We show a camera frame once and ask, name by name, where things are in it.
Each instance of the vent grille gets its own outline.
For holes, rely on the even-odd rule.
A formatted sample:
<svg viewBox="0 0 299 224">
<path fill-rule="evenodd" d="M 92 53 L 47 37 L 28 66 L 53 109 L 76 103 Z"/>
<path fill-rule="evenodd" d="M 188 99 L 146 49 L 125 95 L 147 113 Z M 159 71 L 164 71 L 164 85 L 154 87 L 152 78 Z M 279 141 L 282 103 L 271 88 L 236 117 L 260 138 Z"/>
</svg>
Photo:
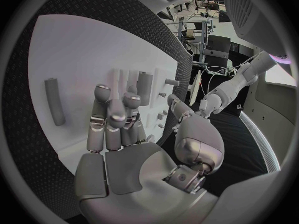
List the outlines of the vent grille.
<svg viewBox="0 0 299 224">
<path fill-rule="evenodd" d="M 231 16 L 235 24 L 241 28 L 249 18 L 253 4 L 250 0 L 229 0 Z"/>
<path fill-rule="evenodd" d="M 260 152 L 262 153 L 262 156 L 264 158 L 268 173 L 280 171 L 280 166 L 275 156 L 275 153 L 273 152 L 270 144 L 263 136 L 261 131 L 255 126 L 255 124 L 251 121 L 251 119 L 249 119 L 249 117 L 245 115 L 243 112 L 241 112 L 240 114 L 240 119 L 247 127 L 252 137 L 254 138 L 255 142 L 257 143 L 257 146 L 259 147 Z"/>
</svg>

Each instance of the purple light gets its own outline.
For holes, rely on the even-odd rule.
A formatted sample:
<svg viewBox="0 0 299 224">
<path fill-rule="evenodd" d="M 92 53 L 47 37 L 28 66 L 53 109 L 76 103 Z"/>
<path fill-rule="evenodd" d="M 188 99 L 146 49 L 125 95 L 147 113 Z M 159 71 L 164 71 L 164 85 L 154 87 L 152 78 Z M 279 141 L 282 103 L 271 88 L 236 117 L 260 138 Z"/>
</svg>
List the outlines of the purple light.
<svg viewBox="0 0 299 224">
<path fill-rule="evenodd" d="M 270 57 L 274 60 L 274 61 L 276 61 L 276 62 L 278 62 L 278 63 L 282 63 L 282 64 L 290 64 L 291 63 L 291 60 L 290 60 L 290 58 L 280 58 L 280 57 L 277 57 L 277 56 L 273 56 L 273 55 L 271 55 L 271 54 L 269 54 L 270 55 Z"/>
</svg>

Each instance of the perforated surface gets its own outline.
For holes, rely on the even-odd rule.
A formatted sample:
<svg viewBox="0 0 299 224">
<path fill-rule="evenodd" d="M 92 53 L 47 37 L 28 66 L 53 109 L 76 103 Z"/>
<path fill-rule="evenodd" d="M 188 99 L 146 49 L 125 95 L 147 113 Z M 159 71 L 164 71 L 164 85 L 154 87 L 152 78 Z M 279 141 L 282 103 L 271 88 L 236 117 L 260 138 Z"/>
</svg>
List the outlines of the perforated surface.
<svg viewBox="0 0 299 224">
<path fill-rule="evenodd" d="M 178 61 L 173 92 L 185 100 L 192 59 L 176 37 L 138 0 L 48 0 L 35 14 L 15 45 L 3 84 L 4 131 L 20 173 L 34 193 L 58 216 L 67 219 L 79 214 L 74 194 L 74 176 L 59 161 L 36 117 L 28 85 L 28 51 L 39 15 L 69 14 L 109 23 L 155 45 Z M 176 120 L 168 113 L 163 142 Z"/>
</svg>

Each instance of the white board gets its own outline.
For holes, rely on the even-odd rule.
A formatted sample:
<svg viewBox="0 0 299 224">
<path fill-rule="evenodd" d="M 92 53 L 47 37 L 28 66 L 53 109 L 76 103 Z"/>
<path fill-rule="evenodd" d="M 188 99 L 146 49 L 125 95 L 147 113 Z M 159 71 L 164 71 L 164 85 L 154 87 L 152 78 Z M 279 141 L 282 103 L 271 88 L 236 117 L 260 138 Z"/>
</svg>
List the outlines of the white board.
<svg viewBox="0 0 299 224">
<path fill-rule="evenodd" d="M 72 15 L 38 17 L 28 56 L 30 94 L 38 121 L 62 163 L 74 174 L 79 159 L 87 153 L 86 140 L 94 100 L 94 87 L 113 87 L 113 69 L 154 74 L 155 68 L 175 74 L 177 62 L 143 39 L 97 20 Z M 58 79 L 66 123 L 55 126 L 45 93 L 44 80 Z M 140 107 L 143 124 L 149 112 L 167 108 L 166 99 L 155 109 Z M 158 141 L 163 129 L 146 128 Z"/>
</svg>

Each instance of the black mesh fabric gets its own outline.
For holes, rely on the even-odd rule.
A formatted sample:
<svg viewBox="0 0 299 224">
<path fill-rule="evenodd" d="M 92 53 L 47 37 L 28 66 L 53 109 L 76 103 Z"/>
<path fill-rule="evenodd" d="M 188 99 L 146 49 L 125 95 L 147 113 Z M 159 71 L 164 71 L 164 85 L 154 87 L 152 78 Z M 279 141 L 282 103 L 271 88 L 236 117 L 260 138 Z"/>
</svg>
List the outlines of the black mesh fabric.
<svg viewBox="0 0 299 224">
<path fill-rule="evenodd" d="M 74 196 L 74 175 L 59 161 L 36 117 L 28 84 L 28 52 L 39 15 L 69 14 L 87 17 L 126 30 L 155 45 L 178 61 L 173 89 L 185 100 L 192 58 L 167 26 L 138 0 L 48 0 L 19 37 L 7 65 L 3 84 L 2 115 L 10 151 L 33 192 L 63 219 L 79 214 Z M 167 117 L 162 145 L 176 120 Z"/>
</svg>

